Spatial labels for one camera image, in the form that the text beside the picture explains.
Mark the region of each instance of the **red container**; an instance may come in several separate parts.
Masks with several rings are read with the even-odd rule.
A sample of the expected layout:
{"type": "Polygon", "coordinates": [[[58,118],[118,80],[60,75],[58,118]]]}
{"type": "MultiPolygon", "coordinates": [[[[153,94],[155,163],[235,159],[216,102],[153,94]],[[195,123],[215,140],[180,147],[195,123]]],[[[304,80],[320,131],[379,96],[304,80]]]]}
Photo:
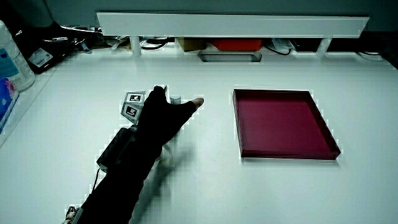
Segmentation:
{"type": "Polygon", "coordinates": [[[308,91],[234,90],[241,157],[334,160],[340,154],[308,91]]]}
{"type": "Polygon", "coordinates": [[[262,47],[262,39],[253,38],[227,38],[227,39],[213,39],[211,40],[218,50],[228,51],[257,51],[262,47]]]}

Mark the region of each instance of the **cable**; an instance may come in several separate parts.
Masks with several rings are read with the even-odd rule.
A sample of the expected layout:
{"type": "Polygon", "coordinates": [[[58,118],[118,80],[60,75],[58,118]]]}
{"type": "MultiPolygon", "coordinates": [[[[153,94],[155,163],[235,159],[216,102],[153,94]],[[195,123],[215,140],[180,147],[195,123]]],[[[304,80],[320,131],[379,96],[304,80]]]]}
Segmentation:
{"type": "Polygon", "coordinates": [[[98,180],[98,173],[100,172],[100,169],[101,168],[98,168],[98,170],[97,170],[97,175],[95,176],[95,181],[94,181],[94,186],[93,186],[93,190],[92,191],[94,191],[94,189],[95,189],[95,185],[97,184],[97,180],[98,180]]]}
{"type": "Polygon", "coordinates": [[[141,49],[144,49],[144,50],[159,50],[162,47],[166,46],[167,43],[171,42],[172,40],[173,40],[173,38],[170,38],[170,37],[167,37],[165,39],[147,39],[147,40],[141,41],[139,43],[139,45],[140,45],[141,49]],[[147,44],[158,44],[158,46],[145,47],[144,46],[145,43],[147,43],[147,44]]]}
{"type": "Polygon", "coordinates": [[[369,59],[369,58],[363,57],[363,55],[361,55],[361,54],[358,53],[358,52],[355,52],[355,53],[356,53],[357,55],[359,55],[361,58],[366,59],[366,60],[370,60],[370,61],[373,61],[373,62],[383,62],[383,61],[384,61],[384,59],[381,59],[381,60],[369,59]]]}
{"type": "Polygon", "coordinates": [[[370,56],[379,56],[380,55],[379,53],[377,53],[377,54],[370,54],[370,53],[367,53],[367,52],[359,52],[359,53],[370,55],[370,56]]]}
{"type": "Polygon", "coordinates": [[[276,51],[276,50],[274,50],[274,49],[271,49],[271,48],[269,48],[269,47],[267,47],[267,46],[264,46],[266,49],[268,49],[268,50],[270,50],[270,51],[272,51],[272,52],[275,52],[275,53],[277,53],[277,54],[280,54],[280,55],[289,55],[290,54],[290,52],[292,51],[292,49],[289,49],[289,52],[287,52],[287,53],[282,53],[282,52],[278,52],[278,51],[276,51]]]}

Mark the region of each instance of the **white bottle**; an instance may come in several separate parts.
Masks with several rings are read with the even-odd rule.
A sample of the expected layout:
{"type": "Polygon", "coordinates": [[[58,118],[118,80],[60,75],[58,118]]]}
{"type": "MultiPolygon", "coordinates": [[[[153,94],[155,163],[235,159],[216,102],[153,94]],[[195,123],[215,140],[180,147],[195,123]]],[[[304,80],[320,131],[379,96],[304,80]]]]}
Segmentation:
{"type": "Polygon", "coordinates": [[[18,91],[35,82],[35,74],[12,39],[3,21],[0,21],[0,78],[7,77],[18,91]]]}

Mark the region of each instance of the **white desk surface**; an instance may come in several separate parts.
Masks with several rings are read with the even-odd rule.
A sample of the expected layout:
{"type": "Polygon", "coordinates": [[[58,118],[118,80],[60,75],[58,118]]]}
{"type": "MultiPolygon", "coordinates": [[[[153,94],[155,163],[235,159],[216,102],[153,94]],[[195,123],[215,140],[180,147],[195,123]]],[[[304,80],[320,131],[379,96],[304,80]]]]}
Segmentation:
{"type": "Polygon", "coordinates": [[[161,84],[205,104],[178,135],[175,168],[149,175],[131,223],[398,223],[392,65],[269,51],[259,64],[203,63],[179,50],[139,58],[94,50],[54,68],[0,148],[0,223],[63,222],[90,193],[96,159],[129,124],[119,114],[125,93],[161,84]],[[312,90],[343,154],[335,162],[241,160],[235,85],[312,90]]]}

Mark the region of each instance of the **shelf leg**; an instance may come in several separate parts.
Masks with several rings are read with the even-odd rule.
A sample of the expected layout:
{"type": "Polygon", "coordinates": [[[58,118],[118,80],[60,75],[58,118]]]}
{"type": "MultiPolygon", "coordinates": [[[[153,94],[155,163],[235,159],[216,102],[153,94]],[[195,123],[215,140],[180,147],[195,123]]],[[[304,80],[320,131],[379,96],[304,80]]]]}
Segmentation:
{"type": "Polygon", "coordinates": [[[317,50],[318,57],[322,58],[323,56],[325,56],[325,53],[328,50],[331,40],[332,40],[332,38],[323,38],[322,39],[321,44],[319,45],[318,50],[317,50]]]}
{"type": "Polygon", "coordinates": [[[133,56],[140,57],[141,56],[141,47],[139,45],[139,37],[138,36],[130,36],[130,44],[131,44],[131,50],[132,50],[133,56]]]}

